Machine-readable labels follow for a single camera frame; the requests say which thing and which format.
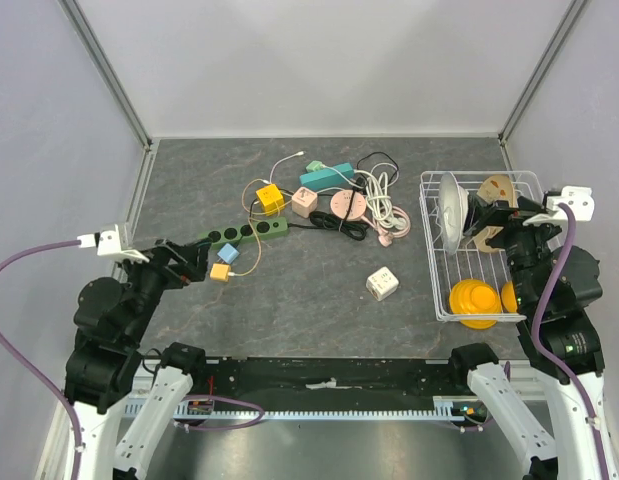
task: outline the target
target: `yellow cup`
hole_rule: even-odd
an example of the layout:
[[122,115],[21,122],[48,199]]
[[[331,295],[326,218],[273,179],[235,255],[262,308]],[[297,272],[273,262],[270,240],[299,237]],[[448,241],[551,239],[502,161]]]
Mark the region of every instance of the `yellow cup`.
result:
[[513,283],[511,281],[505,283],[505,286],[502,287],[500,298],[502,299],[502,304],[509,313],[516,313],[518,311],[516,292],[513,290]]
[[[502,313],[498,292],[490,285],[475,279],[458,282],[449,295],[451,311],[457,315]],[[476,330],[493,327],[496,320],[460,320],[463,325]]]

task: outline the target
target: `power strip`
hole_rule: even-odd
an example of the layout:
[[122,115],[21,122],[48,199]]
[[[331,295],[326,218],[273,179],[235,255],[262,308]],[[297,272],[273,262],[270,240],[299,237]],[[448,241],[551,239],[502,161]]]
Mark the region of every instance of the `power strip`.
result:
[[[271,240],[272,238],[282,237],[289,233],[289,225],[285,217],[276,217],[267,220],[259,220],[254,222],[258,237],[261,241]],[[256,237],[253,235],[249,224],[235,225],[230,227],[217,228],[209,230],[200,235],[201,239],[209,238],[211,240],[211,249],[216,250],[222,248],[227,243],[249,243],[255,242]]]

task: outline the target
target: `table surface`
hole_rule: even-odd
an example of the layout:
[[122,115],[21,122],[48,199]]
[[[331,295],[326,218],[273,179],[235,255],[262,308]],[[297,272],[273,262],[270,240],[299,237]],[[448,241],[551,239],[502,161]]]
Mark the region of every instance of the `table surface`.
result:
[[[268,178],[294,191],[311,160],[327,165],[355,162],[384,151],[400,165],[390,189],[394,203],[410,215],[409,235],[389,248],[374,232],[355,242],[336,232],[291,229],[263,243],[262,261],[246,277],[229,283],[206,280],[166,292],[143,339],[143,348],[179,341],[209,355],[447,358],[454,347],[489,343],[500,358],[524,358],[512,324],[476,331],[436,320],[425,237],[418,204],[425,170],[503,170],[493,138],[304,138],[162,140],[158,147],[134,242],[158,238],[190,242],[202,232],[243,224],[240,194],[255,178]],[[370,168],[380,158],[367,160]],[[249,198],[254,198],[253,191]],[[329,211],[329,199],[319,209]],[[290,221],[307,223],[290,208]],[[251,268],[255,244],[239,246],[232,268]],[[210,263],[216,259],[210,255]],[[367,277],[387,266],[400,280],[390,297],[377,302]]]

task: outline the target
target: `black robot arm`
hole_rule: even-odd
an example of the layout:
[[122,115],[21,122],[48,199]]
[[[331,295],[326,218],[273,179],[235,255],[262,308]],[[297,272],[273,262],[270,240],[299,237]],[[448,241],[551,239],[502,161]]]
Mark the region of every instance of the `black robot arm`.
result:
[[75,348],[66,366],[65,395],[72,404],[87,403],[105,413],[131,391],[142,360],[137,349],[162,294],[204,280],[210,244],[158,240],[140,252],[147,261],[119,263],[126,281],[101,277],[82,289],[74,315]]

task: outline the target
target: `teal power strip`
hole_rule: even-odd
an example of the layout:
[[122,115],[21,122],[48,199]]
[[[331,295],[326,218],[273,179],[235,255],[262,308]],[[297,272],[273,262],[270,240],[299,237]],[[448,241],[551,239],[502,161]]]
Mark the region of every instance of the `teal power strip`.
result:
[[[258,220],[252,222],[258,231],[260,240],[271,240],[272,238],[282,237],[289,233],[289,225],[285,217],[276,217],[267,220]],[[249,224],[235,225],[231,227],[218,228],[210,230],[200,235],[200,238],[209,238],[211,240],[211,249],[216,250],[227,243],[240,242],[248,243],[255,242],[256,237]]]
[[[338,170],[342,175],[347,178],[353,177],[353,167],[350,163],[342,163],[333,167]],[[317,192],[318,190],[324,190],[325,188],[337,187],[345,182],[342,175],[338,175],[330,168],[324,168],[317,172],[305,173],[300,175],[300,185]]]

